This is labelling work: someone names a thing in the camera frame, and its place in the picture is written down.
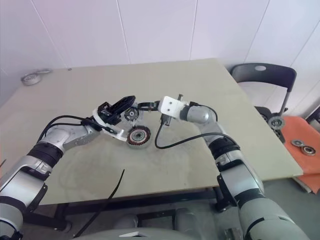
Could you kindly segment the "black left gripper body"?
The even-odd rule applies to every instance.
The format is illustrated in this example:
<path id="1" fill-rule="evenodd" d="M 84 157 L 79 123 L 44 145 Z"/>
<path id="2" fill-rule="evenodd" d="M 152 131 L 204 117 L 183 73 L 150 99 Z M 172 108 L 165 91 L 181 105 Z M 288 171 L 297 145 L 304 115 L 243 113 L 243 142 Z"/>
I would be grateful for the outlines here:
<path id="1" fill-rule="evenodd" d="M 98 116 L 104 123 L 116 126 L 122 121 L 121 115 L 117 113 L 120 102 L 119 100 L 114 104 L 110 104 L 106 101 L 97 108 Z"/>

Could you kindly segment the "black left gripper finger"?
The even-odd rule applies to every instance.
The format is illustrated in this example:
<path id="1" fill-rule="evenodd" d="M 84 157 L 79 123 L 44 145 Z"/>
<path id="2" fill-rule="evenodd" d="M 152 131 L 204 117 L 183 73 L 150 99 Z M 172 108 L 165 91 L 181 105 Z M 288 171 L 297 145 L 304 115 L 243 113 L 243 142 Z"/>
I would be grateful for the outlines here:
<path id="1" fill-rule="evenodd" d="M 134 104 L 135 100 L 136 97 L 134 95 L 121 98 L 110 107 L 110 113 L 113 115 L 120 115 L 122 112 L 129 109 Z"/>

